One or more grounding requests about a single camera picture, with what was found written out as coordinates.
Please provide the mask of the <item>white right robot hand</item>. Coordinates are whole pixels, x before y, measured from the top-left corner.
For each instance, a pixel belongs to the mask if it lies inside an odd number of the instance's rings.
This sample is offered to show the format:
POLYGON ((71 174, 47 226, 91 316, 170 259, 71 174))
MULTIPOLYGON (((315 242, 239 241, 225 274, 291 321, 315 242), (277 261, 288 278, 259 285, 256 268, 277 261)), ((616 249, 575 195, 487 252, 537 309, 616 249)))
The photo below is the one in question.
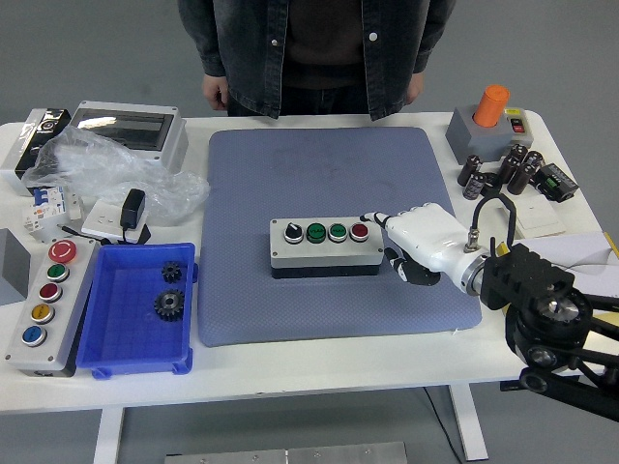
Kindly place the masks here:
POLYGON ((436 203, 414 207, 396 216, 367 213, 363 222, 378 224, 400 248, 384 254, 399 277, 416 285, 434 285, 442 274, 462 292, 477 295, 489 251, 478 244, 479 234, 469 232, 436 203))

